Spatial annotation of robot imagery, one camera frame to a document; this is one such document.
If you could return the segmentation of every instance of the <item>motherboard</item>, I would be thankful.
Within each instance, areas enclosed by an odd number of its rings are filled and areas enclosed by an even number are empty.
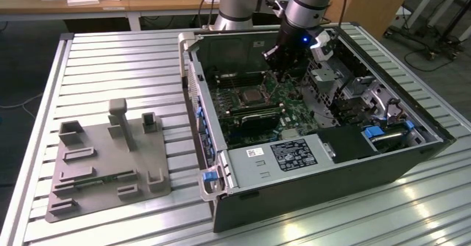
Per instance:
[[[210,90],[229,149],[298,137],[318,128],[302,101],[301,80],[290,76],[277,80],[270,71],[257,74],[250,80],[261,80],[260,84],[241,86],[236,76],[218,77]]]

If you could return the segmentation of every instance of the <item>barcode label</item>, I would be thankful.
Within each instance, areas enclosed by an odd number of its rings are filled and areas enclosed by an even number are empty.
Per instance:
[[[262,155],[262,149],[261,148],[248,149],[246,150],[246,155],[249,157],[254,157],[254,156]]]

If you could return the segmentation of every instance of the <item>robotic arm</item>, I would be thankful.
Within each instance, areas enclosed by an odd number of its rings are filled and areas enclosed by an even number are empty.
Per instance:
[[[273,10],[281,18],[276,45],[262,53],[269,67],[282,73],[298,61],[308,47],[316,62],[332,56],[332,41],[318,26],[329,0],[276,1]]]
[[[272,0],[220,0],[214,30],[252,28],[253,12],[262,12]],[[274,1],[273,12],[281,18],[276,45],[262,53],[269,67],[282,73],[304,55],[306,47],[317,62],[332,56],[330,37],[318,26],[329,0]]]

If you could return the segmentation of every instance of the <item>power supply label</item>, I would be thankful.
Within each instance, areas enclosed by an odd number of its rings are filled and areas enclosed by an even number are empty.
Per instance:
[[[302,139],[270,145],[270,148],[284,172],[317,164],[308,144]]]

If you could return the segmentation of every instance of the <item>aluminum table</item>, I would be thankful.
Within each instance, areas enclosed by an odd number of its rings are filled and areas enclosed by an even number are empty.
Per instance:
[[[5,218],[0,245],[462,245],[471,241],[471,124],[368,33],[342,29],[457,138],[393,183],[222,233],[198,197],[175,36],[182,30],[63,35]],[[162,120],[171,193],[55,223],[43,220],[58,124],[107,122],[106,101],[127,118]]]

